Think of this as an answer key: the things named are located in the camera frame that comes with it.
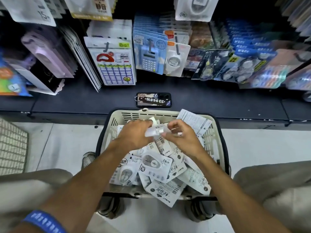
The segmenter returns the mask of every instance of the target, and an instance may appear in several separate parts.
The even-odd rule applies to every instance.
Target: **wire basket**
[[[28,133],[0,118],[0,176],[25,171]]]
[[[165,111],[165,110],[150,110],[144,108],[142,110],[132,108],[116,108],[112,110],[106,119],[105,126],[101,132],[97,147],[96,157],[98,157],[109,145],[110,141],[117,136],[118,125],[125,125],[129,120],[146,120],[150,117],[154,117],[156,120],[160,120],[161,123],[167,123],[177,118],[178,111]],[[205,141],[205,149],[211,155],[219,157],[217,163],[220,167],[229,174],[229,158],[225,140],[222,136],[220,125],[216,117],[211,114],[196,113],[200,116],[212,121],[209,129],[204,133],[203,139]],[[151,198],[152,196],[147,193],[142,186],[120,186],[109,184],[103,196],[119,196],[125,198]],[[214,196],[206,196],[195,191],[191,187],[187,186],[181,196],[180,200],[191,200],[194,198],[200,198],[202,200],[217,200]]]

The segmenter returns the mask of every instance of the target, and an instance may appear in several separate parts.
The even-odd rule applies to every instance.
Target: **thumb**
[[[175,145],[176,145],[176,142],[178,141],[178,139],[180,139],[179,136],[176,136],[175,134],[171,133],[171,132],[164,132],[164,133],[161,133],[161,136],[170,141],[170,142],[173,142]]]

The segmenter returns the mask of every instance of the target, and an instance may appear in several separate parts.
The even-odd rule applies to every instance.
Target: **person's left hand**
[[[130,121],[122,128],[117,139],[126,146],[129,151],[138,150],[153,141],[153,137],[145,137],[147,128],[152,126],[152,120]]]

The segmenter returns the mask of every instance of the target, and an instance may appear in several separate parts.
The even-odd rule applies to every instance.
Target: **hand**
[[[145,137],[147,128],[152,126],[152,120],[130,121],[122,128],[117,140],[121,142],[120,145],[126,146],[128,151],[138,150],[153,142],[153,137]]]
[[[194,130],[181,119],[169,122],[167,127],[172,133],[162,133],[161,136],[173,142],[184,154],[192,157],[206,152]]]

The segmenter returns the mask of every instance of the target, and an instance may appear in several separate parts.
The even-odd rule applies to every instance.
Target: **forearm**
[[[113,172],[127,152],[113,140],[93,163],[59,188],[39,209],[55,217],[67,233],[84,233]]]
[[[193,160],[204,173],[236,233],[289,232],[260,204],[245,194],[207,152],[193,157]]]

